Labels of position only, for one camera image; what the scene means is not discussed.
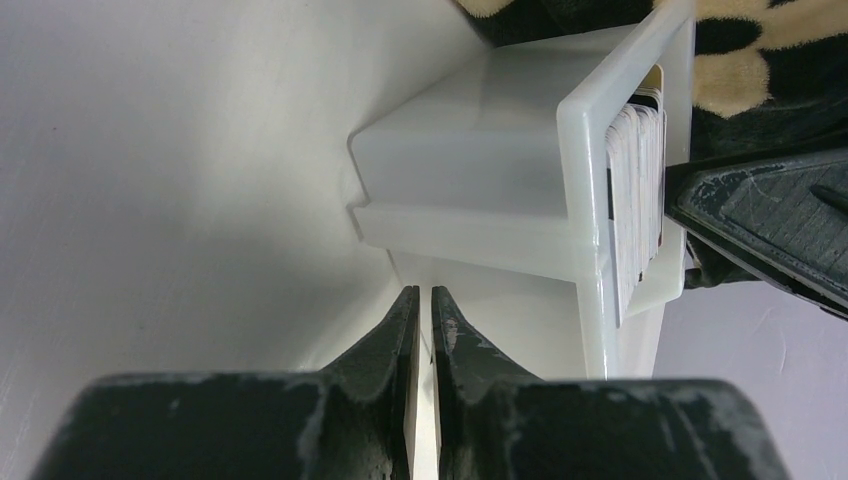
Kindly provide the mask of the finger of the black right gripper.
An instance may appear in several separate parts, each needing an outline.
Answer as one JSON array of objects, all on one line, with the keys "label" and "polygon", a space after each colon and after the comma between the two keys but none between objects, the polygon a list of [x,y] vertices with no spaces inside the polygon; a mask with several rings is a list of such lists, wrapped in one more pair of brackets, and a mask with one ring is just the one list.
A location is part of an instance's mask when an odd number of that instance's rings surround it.
[{"label": "finger of the black right gripper", "polygon": [[753,276],[847,316],[847,150],[675,165],[665,213]]}]

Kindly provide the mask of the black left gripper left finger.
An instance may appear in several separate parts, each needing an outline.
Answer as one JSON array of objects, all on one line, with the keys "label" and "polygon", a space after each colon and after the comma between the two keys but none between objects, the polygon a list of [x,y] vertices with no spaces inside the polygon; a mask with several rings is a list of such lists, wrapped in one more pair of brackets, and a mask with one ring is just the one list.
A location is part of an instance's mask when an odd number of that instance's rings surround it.
[{"label": "black left gripper left finger", "polygon": [[36,479],[408,479],[420,290],[317,371],[116,375],[84,389]]}]

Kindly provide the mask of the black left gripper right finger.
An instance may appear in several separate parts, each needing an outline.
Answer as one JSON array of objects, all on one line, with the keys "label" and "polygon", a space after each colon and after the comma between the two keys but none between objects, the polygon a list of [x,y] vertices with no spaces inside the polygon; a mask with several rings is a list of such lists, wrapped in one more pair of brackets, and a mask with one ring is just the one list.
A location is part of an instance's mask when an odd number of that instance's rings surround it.
[{"label": "black left gripper right finger", "polygon": [[443,479],[785,479],[749,399],[711,379],[545,381],[431,292]]}]

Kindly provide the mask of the white plastic card tray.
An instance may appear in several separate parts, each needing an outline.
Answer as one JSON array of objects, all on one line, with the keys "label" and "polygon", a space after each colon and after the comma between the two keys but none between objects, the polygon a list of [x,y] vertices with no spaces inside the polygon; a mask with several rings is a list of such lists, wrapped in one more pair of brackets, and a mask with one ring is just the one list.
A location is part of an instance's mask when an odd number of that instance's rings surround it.
[{"label": "white plastic card tray", "polygon": [[657,64],[663,187],[688,160],[694,30],[693,2],[663,1],[635,25],[500,47],[366,127],[365,242],[540,377],[650,376],[685,234],[661,200],[662,244],[618,326],[605,133]]}]

